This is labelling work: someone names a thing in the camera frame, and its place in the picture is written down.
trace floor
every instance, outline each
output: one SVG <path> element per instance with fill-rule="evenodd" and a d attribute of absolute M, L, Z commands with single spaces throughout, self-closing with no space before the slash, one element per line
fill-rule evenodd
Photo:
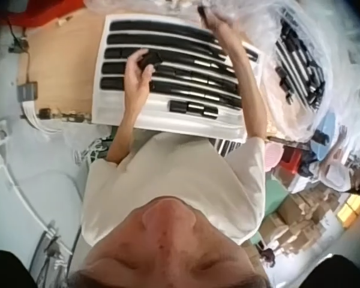
<path fill-rule="evenodd" d="M 16 99 L 18 55 L 9 54 L 12 39 L 0 33 L 0 120 L 6 119 L 10 139 L 5 159 L 18 188 L 46 224 L 54 223 L 62 241 L 73 245 L 79 228 L 88 168 L 78 167 L 62 135 L 46 138 L 20 120 Z M 43 230 L 0 174 L 0 250 L 9 250 L 29 266 Z"/>

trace red object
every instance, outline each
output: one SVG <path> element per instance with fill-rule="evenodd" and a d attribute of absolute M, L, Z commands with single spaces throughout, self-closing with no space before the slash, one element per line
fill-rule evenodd
<path fill-rule="evenodd" d="M 8 18 L 14 26 L 39 27 L 82 7 L 83 0 L 29 0 L 24 13 L 11 13 Z"/>
<path fill-rule="evenodd" d="M 279 165 L 292 174 L 297 174 L 301 162 L 302 151 L 291 147 L 284 148 L 284 154 Z"/>

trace white cable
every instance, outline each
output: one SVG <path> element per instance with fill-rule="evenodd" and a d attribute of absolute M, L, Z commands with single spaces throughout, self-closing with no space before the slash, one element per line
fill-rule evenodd
<path fill-rule="evenodd" d="M 13 177 L 12 177 L 11 173 L 9 172 L 7 166 L 4 166 L 4 173 L 6 174 L 8 181 L 12 185 L 14 192 L 20 199 L 20 201 L 23 204 L 23 206 L 25 207 L 25 209 L 30 213 L 30 215 L 34 218 L 34 220 L 41 226 L 41 228 L 43 228 L 43 230 L 46 231 L 46 235 L 48 236 L 48 238 L 52 239 L 54 236 L 56 236 L 55 233 L 53 233 L 51 231 L 51 229 L 42 221 L 41 217 L 37 214 L 37 212 L 29 204 L 26 197 L 20 191 L 18 186 L 15 184 Z M 57 242 L 62 247 L 62 249 L 65 250 L 65 252 L 67 252 L 69 255 L 72 255 L 72 251 L 60 239 L 58 239 Z"/>
<path fill-rule="evenodd" d="M 23 107 L 27 111 L 26 113 L 28 115 L 28 118 L 32 119 L 32 122 L 38 127 L 39 130 L 51 134 L 59 133 L 62 131 L 61 129 L 49 128 L 41 123 L 41 121 L 36 116 L 34 101 L 24 102 Z"/>
<path fill-rule="evenodd" d="M 62 131 L 62 129 L 47 127 L 41 123 L 41 121 L 37 118 L 35 112 L 35 102 L 34 101 L 26 101 L 22 103 L 24 114 L 27 117 L 28 121 L 38 130 L 43 132 L 44 134 L 57 134 Z"/>

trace white t-shirt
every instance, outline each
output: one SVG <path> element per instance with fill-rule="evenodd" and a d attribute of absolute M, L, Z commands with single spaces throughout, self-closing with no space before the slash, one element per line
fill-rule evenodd
<path fill-rule="evenodd" d="M 174 196 L 242 244 L 264 217 L 264 152 L 264 141 L 251 138 L 224 159 L 207 139 L 160 133 L 119 166 L 97 160 L 89 170 L 82 235 L 93 246 L 132 210 Z"/>
<path fill-rule="evenodd" d="M 319 162 L 312 163 L 310 171 L 327 187 L 338 192 L 346 192 L 351 189 L 350 169 L 339 161 L 333 161 L 329 165 L 326 175 L 319 170 Z"/>

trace teal surface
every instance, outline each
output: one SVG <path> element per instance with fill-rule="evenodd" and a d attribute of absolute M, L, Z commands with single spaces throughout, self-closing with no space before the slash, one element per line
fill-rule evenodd
<path fill-rule="evenodd" d="M 281 205 L 287 197 L 288 191 L 278 181 L 272 180 L 267 175 L 265 182 L 265 216 L 272 214 Z M 257 232 L 252 238 L 252 243 L 258 243 L 261 240 L 260 234 Z"/>

